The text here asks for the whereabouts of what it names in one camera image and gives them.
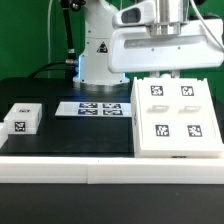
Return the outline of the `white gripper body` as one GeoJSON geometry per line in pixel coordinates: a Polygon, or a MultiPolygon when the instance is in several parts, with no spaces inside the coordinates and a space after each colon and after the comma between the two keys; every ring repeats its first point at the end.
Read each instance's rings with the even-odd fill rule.
{"type": "Polygon", "coordinates": [[[199,20],[177,36],[150,35],[145,26],[117,29],[111,36],[108,68],[113,73],[219,67],[224,52],[199,20]]]}

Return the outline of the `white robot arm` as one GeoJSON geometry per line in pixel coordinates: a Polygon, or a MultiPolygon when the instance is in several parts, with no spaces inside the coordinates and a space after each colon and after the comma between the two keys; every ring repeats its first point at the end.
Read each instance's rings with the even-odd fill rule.
{"type": "Polygon", "coordinates": [[[200,14],[205,1],[131,0],[118,10],[107,0],[60,0],[73,86],[108,91],[128,84],[127,73],[220,66],[224,21],[200,14]]]}

